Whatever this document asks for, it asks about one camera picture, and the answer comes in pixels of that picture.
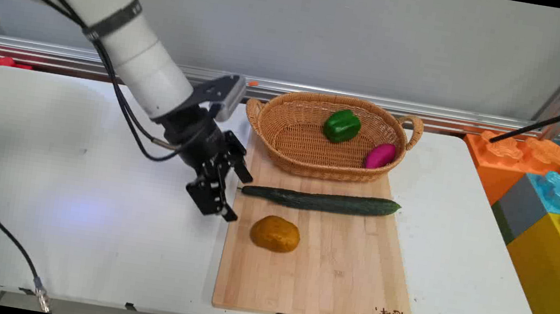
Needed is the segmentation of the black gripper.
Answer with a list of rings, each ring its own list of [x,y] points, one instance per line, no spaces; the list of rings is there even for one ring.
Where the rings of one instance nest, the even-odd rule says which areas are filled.
[[[243,184],[253,178],[246,167],[246,148],[233,131],[223,131],[199,106],[168,112],[160,116],[164,137],[176,145],[175,154],[192,169],[197,177],[186,184],[186,191],[202,215],[221,216],[226,222],[238,220],[237,213],[226,200],[226,175],[233,168]]]

